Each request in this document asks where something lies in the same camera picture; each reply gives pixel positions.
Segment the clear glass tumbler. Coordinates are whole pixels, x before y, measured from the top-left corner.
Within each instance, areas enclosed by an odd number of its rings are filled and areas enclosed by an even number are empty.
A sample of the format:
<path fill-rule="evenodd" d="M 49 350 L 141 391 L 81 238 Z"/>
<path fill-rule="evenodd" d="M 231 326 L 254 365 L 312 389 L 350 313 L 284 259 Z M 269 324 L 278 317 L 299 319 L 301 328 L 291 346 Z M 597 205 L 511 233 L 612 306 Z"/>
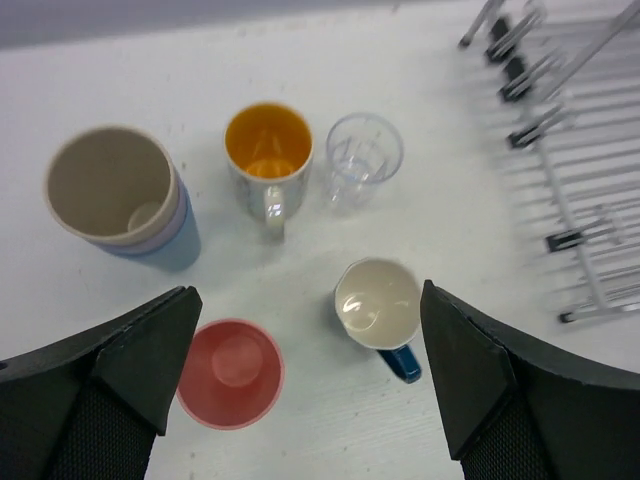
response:
<path fill-rule="evenodd" d="M 365 207 L 398 173 L 404 157 L 400 131 L 386 118 L 371 112 L 340 118 L 325 142 L 326 192 L 332 210 L 349 215 Z"/>

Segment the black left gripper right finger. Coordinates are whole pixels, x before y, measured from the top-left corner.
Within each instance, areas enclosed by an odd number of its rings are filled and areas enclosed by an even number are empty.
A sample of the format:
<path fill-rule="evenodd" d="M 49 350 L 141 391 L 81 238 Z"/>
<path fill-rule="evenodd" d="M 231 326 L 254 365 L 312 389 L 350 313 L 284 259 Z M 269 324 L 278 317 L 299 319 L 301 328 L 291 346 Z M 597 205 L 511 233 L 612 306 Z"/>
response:
<path fill-rule="evenodd" d="M 420 316 L 449 454 L 465 478 L 638 478 L 638 374 L 526 334 L 430 280 Z"/>

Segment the lavender plastic cup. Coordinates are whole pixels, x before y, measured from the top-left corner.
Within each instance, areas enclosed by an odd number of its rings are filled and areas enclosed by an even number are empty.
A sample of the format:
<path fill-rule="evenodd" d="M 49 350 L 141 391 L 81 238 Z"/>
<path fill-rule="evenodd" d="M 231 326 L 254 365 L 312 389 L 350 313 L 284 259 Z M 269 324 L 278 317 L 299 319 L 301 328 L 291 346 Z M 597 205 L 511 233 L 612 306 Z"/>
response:
<path fill-rule="evenodd" d="M 180 232 L 190 211 L 189 194 L 182 181 L 179 184 L 179 202 L 171 220 L 168 224 L 155 236 L 143 242 L 129 246 L 112 246 L 105 247 L 116 255 L 124 256 L 140 256 L 150 254 L 158 249 L 163 248 L 167 243 L 171 242 Z"/>

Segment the dark blue ceramic mug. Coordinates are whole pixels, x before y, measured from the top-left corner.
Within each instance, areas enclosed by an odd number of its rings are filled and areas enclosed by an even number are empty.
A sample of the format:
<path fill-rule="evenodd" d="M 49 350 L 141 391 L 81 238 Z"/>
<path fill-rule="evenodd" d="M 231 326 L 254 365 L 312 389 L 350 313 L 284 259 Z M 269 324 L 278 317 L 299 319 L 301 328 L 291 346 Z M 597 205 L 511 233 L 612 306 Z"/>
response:
<path fill-rule="evenodd" d="M 347 267 L 333 290 L 334 310 L 347 335 L 377 352 L 406 384 L 422 368 L 410 342 L 420 329 L 421 290 L 402 264 L 369 257 Z"/>

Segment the pink plastic cup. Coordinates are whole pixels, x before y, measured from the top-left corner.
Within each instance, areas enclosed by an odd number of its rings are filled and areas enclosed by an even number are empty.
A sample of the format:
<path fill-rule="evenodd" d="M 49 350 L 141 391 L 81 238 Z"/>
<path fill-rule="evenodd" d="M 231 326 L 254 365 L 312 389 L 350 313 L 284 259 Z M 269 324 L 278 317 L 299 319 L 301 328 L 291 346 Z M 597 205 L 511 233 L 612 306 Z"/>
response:
<path fill-rule="evenodd" d="M 284 377 L 281 350 L 264 328 L 244 319 L 220 319 L 196 330 L 177 398 L 198 423 L 239 430 L 272 409 Z"/>

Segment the beige plastic cup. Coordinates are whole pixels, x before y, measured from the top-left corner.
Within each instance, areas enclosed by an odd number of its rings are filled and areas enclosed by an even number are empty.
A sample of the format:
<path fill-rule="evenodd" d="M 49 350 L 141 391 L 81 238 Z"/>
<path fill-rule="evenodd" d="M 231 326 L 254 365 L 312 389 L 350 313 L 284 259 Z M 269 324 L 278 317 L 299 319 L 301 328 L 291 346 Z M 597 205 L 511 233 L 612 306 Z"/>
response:
<path fill-rule="evenodd" d="M 78 134 L 54 155 L 44 199 L 70 233 L 96 245 L 129 246 L 168 224 L 178 206 L 179 181 L 153 137 L 108 125 Z"/>

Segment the light blue plastic cup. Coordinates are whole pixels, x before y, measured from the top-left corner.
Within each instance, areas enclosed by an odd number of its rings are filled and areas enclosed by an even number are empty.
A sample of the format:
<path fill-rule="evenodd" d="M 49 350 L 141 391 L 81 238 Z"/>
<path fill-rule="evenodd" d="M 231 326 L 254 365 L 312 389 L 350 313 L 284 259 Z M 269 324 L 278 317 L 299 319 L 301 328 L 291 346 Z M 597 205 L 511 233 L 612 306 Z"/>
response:
<path fill-rule="evenodd" d="M 163 271 L 183 271 L 189 268 L 198 259 L 201 251 L 201 240 L 191 200 L 189 216 L 187 217 L 182 229 L 178 235 L 163 248 L 147 255 L 124 256 L 116 255 L 111 253 L 109 250 L 105 250 L 105 247 L 109 248 L 112 246 L 97 244 L 97 247 L 118 258 L 141 263 Z"/>

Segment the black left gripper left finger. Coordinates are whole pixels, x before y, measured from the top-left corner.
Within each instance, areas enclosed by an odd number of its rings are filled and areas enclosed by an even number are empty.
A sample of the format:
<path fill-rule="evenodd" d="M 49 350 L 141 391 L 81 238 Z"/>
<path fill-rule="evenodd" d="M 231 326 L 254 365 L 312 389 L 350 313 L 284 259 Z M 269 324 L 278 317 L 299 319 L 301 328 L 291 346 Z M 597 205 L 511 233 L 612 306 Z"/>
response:
<path fill-rule="evenodd" d="M 173 288 L 1 363 L 4 479 L 142 479 L 202 309 Z"/>

